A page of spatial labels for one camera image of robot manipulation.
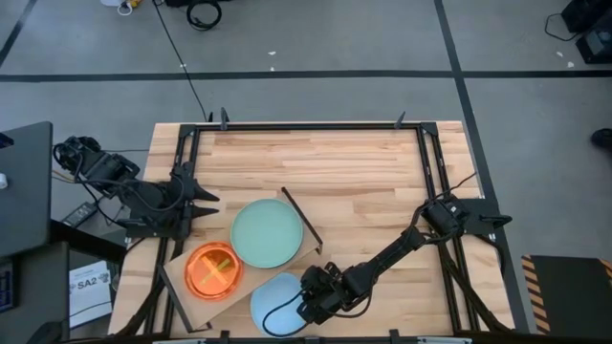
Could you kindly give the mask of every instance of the orange object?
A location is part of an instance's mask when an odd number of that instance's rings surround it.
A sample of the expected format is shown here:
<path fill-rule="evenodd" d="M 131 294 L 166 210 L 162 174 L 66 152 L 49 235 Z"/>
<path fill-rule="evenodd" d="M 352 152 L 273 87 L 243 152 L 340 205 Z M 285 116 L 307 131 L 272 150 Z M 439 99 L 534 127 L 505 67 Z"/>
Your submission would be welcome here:
<path fill-rule="evenodd" d="M 242 261 L 225 242 L 211 242 L 191 253 L 185 264 L 185 283 L 197 297 L 221 300 L 231 294 L 242 277 Z"/>

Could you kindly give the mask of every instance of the round plate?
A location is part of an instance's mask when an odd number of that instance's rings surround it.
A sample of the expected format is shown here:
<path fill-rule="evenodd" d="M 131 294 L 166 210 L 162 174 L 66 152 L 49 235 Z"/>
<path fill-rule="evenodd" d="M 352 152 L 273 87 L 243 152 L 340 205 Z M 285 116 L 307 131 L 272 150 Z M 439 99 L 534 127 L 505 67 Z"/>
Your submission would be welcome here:
<path fill-rule="evenodd" d="M 185 283 L 197 297 L 221 300 L 236 289 L 242 269 L 242 262 L 230 244 L 210 242 L 193 251 L 187 259 Z"/>
<path fill-rule="evenodd" d="M 274 268 L 294 257 L 303 230 L 290 205 L 276 199 L 259 200 L 238 212 L 231 226 L 231 245 L 250 266 Z"/>
<path fill-rule="evenodd" d="M 257 288 L 251 296 L 251 317 L 257 329 L 264 335 L 263 321 L 272 309 L 291 300 L 301 287 L 297 277 L 287 272 L 281 272 L 275 278 Z M 297 307 L 302 302 L 298 297 L 286 307 L 272 313 L 266 320 L 266 328 L 273 333 L 291 333 L 304 325 L 304 319 L 297 313 Z"/>

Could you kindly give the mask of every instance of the gray floor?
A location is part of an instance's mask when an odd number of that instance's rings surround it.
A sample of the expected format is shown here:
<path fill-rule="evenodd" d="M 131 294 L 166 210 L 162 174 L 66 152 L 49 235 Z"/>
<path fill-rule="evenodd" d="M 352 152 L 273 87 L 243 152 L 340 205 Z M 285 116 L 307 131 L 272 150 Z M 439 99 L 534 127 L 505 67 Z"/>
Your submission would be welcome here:
<path fill-rule="evenodd" d="M 0 42 L 26 3 L 0 2 Z M 612 69 L 585 65 L 573 43 L 543 33 L 546 15 L 567 3 L 444 0 L 463 70 Z M 222 7 L 221 24 L 205 33 L 193 31 L 180 10 L 161 7 L 191 72 L 450 70 L 432 0 L 234 0 Z M 568 34 L 558 20 L 551 30 Z M 38 0 L 0 66 L 0 75 L 181 71 L 149 1 L 120 17 L 98 0 Z M 612 259 L 612 157 L 588 141 L 612 126 L 612 79 L 466 82 L 500 207 L 514 217 L 507 226 L 514 262 L 524 253 Z M 194 87 L 208 111 L 224 106 L 232 120 L 394 119 L 402 111 L 406 119 L 464 118 L 451 78 L 197 80 Z M 156 122 L 201 119 L 186 81 L 0 83 L 0 130 L 50 120 L 55 141 L 85 135 L 105 149 L 146 148 Z M 125 156 L 145 164 L 145 153 Z M 84 201 L 81 188 L 54 181 L 55 218 Z M 114 214 L 118 204 L 103 207 Z M 84 228 L 116 230 L 100 218 Z M 103 330 L 102 320 L 74 335 Z"/>

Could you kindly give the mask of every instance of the teal plate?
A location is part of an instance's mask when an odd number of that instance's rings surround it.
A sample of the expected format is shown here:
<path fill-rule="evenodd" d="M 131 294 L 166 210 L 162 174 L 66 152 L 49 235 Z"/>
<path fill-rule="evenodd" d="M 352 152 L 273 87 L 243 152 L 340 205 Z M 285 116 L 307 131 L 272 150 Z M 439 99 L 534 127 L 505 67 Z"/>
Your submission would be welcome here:
<path fill-rule="evenodd" d="M 250 266 L 275 268 L 295 256 L 303 230 L 290 205 L 276 199 L 259 200 L 238 212 L 231 225 L 231 245 Z"/>

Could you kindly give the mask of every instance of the wooden table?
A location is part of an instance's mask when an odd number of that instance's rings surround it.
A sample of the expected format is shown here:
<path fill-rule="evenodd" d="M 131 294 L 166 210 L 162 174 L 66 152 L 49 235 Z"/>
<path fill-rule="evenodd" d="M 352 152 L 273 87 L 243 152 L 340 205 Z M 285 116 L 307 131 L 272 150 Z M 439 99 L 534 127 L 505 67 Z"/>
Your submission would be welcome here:
<path fill-rule="evenodd" d="M 473 172 L 470 149 L 460 121 L 437 125 L 448 179 L 455 185 Z M 156 125 L 146 180 L 168 180 L 179 126 Z M 430 140 L 427 146 L 433 163 Z M 346 269 L 369 260 L 398 237 L 410 222 L 413 209 L 427 196 L 416 134 L 405 130 L 205 132 L 199 142 L 196 178 L 221 199 L 202 205 L 220 212 L 193 222 L 185 250 L 198 246 L 207 233 L 229 228 L 245 204 L 276 197 L 285 186 L 324 242 L 322 255 L 313 252 L 288 269 L 297 277 L 312 264 L 333 261 Z M 434 178 L 439 188 L 435 173 Z M 476 178 L 454 193 L 460 198 L 481 195 Z M 419 227 L 425 226 L 421 220 Z M 501 322 L 513 327 L 494 248 L 470 236 L 462 240 L 474 289 Z M 146 239 L 126 257 L 109 333 L 126 324 L 149 292 L 158 243 L 159 239 Z M 466 329 L 463 295 L 456 285 L 455 289 Z M 165 300 L 163 294 L 156 331 L 162 328 Z M 218 337 L 221 330 L 229 330 L 232 337 L 262 336 L 251 321 L 249 301 L 246 297 L 222 312 L 211 321 L 213 330 L 204 333 L 187 334 L 175 314 L 172 336 Z M 332 318 L 321 326 L 307 327 L 300 335 L 387 336 L 389 329 L 398 329 L 400 335 L 452 333 L 435 247 L 410 253 L 383 274 L 364 316 Z"/>

